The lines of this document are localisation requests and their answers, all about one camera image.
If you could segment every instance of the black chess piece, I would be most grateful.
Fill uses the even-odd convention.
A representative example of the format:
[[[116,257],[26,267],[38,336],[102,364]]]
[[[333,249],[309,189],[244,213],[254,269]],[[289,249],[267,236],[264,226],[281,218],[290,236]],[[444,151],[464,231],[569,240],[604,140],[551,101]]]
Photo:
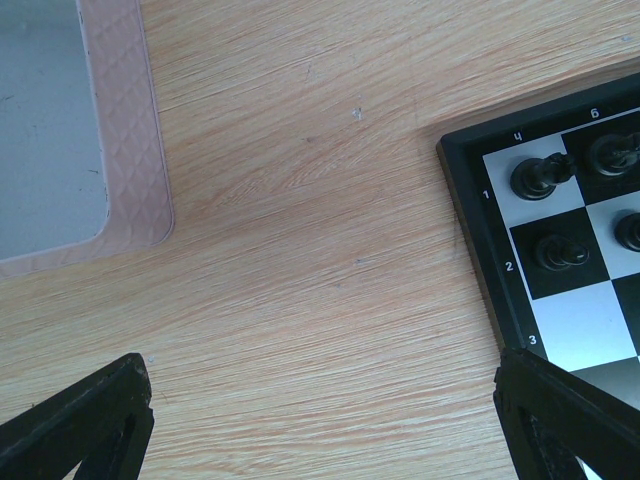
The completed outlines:
[[[620,220],[616,225],[615,235],[620,245],[633,252],[640,252],[640,213],[632,213]]]
[[[536,244],[534,256],[539,266],[558,272],[585,264],[589,260],[589,250],[562,235],[551,234]]]
[[[640,133],[598,138],[587,152],[592,170],[607,177],[624,175],[640,162]]]
[[[511,174],[511,189],[524,200],[542,200],[551,195],[557,185],[568,182],[576,170],[571,155],[558,152],[545,159],[529,158]]]

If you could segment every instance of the black square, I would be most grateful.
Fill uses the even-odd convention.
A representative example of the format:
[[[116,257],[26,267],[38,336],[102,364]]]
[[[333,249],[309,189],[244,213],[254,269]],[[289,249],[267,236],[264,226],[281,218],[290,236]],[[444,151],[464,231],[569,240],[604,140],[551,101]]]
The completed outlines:
[[[630,135],[640,131],[640,113],[630,113],[562,135],[567,153],[578,163],[576,178],[587,205],[640,190],[640,165],[619,177],[606,177],[588,166],[587,151],[598,138],[608,134]]]
[[[640,361],[638,357],[572,372],[576,377],[640,410]]]
[[[613,281],[636,352],[640,352],[640,273]]]
[[[550,234],[562,235],[587,247],[587,263],[558,272],[539,266],[533,254],[535,245]],[[586,208],[513,227],[511,235],[533,300],[609,280]]]

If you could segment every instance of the wood grain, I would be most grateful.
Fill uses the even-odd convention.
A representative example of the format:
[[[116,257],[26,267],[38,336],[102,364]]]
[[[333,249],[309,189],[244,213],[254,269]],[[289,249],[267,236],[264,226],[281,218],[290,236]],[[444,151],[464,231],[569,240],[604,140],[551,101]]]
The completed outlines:
[[[0,284],[0,421],[147,359],[141,478],[514,478],[425,132],[640,52],[637,5],[144,0],[177,214]]]

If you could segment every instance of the black chessboard frame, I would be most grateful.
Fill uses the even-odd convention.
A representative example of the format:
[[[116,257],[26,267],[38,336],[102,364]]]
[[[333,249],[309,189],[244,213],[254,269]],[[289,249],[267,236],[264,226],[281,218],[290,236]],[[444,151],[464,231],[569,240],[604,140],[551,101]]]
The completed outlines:
[[[438,143],[438,156],[502,346],[526,348],[547,359],[484,156],[604,122],[638,107],[640,74],[634,74],[449,133]]]

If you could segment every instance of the chessboard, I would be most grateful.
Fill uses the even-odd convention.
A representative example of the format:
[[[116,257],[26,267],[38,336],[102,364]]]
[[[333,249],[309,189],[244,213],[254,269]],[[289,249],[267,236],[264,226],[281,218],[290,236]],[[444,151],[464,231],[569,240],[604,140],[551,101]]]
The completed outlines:
[[[447,134],[438,155],[502,343],[640,409],[640,74]]]

